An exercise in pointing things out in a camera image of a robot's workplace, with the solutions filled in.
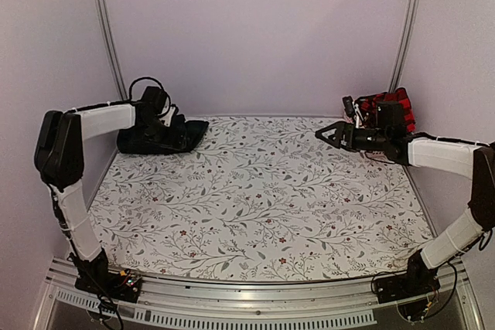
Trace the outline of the dark green plaid skirt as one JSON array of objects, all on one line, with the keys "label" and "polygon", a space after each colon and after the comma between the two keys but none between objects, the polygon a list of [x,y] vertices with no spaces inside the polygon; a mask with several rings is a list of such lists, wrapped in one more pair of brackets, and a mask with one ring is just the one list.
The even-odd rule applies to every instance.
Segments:
[{"label": "dark green plaid skirt", "polygon": [[120,153],[131,155],[174,155],[194,150],[209,127],[208,121],[187,120],[183,114],[175,116],[169,126],[163,123],[136,124],[118,132]]}]

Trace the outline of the red black plaid shirt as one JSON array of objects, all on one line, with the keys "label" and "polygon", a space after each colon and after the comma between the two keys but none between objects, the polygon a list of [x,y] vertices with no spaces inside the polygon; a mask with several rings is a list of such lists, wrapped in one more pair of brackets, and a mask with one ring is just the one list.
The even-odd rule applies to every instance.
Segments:
[{"label": "red black plaid shirt", "polygon": [[357,99],[365,128],[402,126],[410,134],[415,131],[415,116],[407,90],[403,87],[392,93],[379,93]]}]

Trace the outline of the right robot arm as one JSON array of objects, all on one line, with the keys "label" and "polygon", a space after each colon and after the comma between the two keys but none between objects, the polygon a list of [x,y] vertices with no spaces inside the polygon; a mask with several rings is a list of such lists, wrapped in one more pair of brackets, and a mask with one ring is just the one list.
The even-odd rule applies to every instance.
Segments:
[{"label": "right robot arm", "polygon": [[405,295],[415,296],[428,286],[439,267],[467,253],[476,243],[485,243],[493,233],[494,145],[413,132],[405,111],[397,101],[382,101],[371,127],[336,121],[319,129],[316,137],[334,148],[378,152],[403,167],[428,169],[465,180],[469,190],[465,208],[408,258],[406,274],[399,285]]}]

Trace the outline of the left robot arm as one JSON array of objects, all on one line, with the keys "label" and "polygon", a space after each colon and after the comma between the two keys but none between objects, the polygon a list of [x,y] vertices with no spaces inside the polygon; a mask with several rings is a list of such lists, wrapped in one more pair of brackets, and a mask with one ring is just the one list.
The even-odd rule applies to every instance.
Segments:
[{"label": "left robot arm", "polygon": [[116,132],[122,151],[140,155],[163,155],[188,145],[186,120],[162,83],[154,77],[134,82],[144,81],[150,84],[139,100],[48,111],[43,118],[35,167],[49,190],[60,229],[79,260],[92,262],[103,253],[82,190],[85,141]]}]

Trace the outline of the pink plastic basket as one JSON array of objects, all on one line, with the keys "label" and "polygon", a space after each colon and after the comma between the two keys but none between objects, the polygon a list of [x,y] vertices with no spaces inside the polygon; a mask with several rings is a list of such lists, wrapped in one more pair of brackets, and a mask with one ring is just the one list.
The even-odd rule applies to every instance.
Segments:
[{"label": "pink plastic basket", "polygon": [[[345,122],[344,127],[354,127]],[[384,155],[387,147],[387,135],[384,128],[355,128],[353,152],[365,152]]]}]

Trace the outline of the floral patterned table mat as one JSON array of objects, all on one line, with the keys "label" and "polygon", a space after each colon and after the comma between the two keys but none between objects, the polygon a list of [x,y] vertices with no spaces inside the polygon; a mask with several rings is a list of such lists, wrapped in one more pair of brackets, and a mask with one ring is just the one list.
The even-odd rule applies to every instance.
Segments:
[{"label": "floral patterned table mat", "polygon": [[190,153],[117,154],[89,209],[110,263],[222,281],[403,270],[432,238],[399,165],[316,138],[328,117],[212,117]]}]

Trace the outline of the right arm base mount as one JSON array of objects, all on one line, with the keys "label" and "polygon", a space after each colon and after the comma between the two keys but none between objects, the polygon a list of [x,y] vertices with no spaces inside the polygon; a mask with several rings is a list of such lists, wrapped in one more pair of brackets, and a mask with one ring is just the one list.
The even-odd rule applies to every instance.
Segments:
[{"label": "right arm base mount", "polygon": [[440,283],[438,269],[409,267],[404,273],[392,273],[372,278],[370,289],[377,296],[378,303],[389,303],[408,299],[397,306],[399,315],[408,322],[424,321],[433,306],[439,302]]}]

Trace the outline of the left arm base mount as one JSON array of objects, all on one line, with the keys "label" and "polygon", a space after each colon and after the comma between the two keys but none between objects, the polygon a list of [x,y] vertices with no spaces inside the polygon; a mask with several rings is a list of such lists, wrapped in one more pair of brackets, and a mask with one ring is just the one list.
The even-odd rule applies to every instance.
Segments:
[{"label": "left arm base mount", "polygon": [[111,272],[106,266],[90,265],[78,269],[75,288],[118,301],[137,303],[142,288],[142,277],[125,271]]}]

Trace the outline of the front aluminium rail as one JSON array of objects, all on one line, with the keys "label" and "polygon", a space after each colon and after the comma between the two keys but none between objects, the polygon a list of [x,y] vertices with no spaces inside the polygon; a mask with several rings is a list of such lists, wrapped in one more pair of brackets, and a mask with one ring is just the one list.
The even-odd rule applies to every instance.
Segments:
[{"label": "front aluminium rail", "polygon": [[42,286],[35,329],[485,329],[459,260],[441,267],[440,287],[385,302],[383,277],[237,283],[145,274],[136,302],[102,308],[79,291],[77,271],[56,258]]}]

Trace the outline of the right aluminium frame post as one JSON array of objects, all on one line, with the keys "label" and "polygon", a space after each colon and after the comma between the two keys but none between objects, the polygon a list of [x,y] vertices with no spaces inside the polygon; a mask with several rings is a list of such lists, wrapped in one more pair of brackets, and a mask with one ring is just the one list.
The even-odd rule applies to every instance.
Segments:
[{"label": "right aluminium frame post", "polygon": [[405,20],[402,27],[401,38],[399,40],[398,51],[394,61],[391,81],[388,88],[389,93],[392,93],[400,86],[409,46],[411,44],[419,3],[420,0],[407,0]]}]

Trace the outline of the aluminium frame post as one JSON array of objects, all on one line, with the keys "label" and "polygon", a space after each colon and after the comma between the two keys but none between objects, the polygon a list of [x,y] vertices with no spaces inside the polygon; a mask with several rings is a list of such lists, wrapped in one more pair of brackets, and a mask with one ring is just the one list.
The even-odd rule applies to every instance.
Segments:
[{"label": "aluminium frame post", "polygon": [[118,96],[122,100],[128,99],[128,92],[125,87],[121,66],[118,60],[118,53],[114,43],[114,36],[111,29],[111,21],[106,0],[94,0],[97,18],[103,37],[104,50],[107,54],[112,79],[116,87]]},{"label": "aluminium frame post", "polygon": [[398,51],[394,61],[391,81],[388,88],[389,93],[392,93],[400,86],[409,46],[411,44],[419,3],[420,0],[407,0],[405,20],[402,27],[401,38],[399,40]]}]

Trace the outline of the left aluminium frame post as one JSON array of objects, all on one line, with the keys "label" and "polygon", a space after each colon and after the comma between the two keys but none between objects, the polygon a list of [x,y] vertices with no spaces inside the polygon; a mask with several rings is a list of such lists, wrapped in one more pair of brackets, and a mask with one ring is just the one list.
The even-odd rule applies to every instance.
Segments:
[{"label": "left aluminium frame post", "polygon": [[112,79],[116,87],[118,96],[122,100],[128,99],[128,92],[125,87],[121,66],[118,60],[118,53],[114,43],[114,36],[111,29],[111,21],[106,0],[94,0],[97,18],[103,37],[104,50],[107,54]]}]

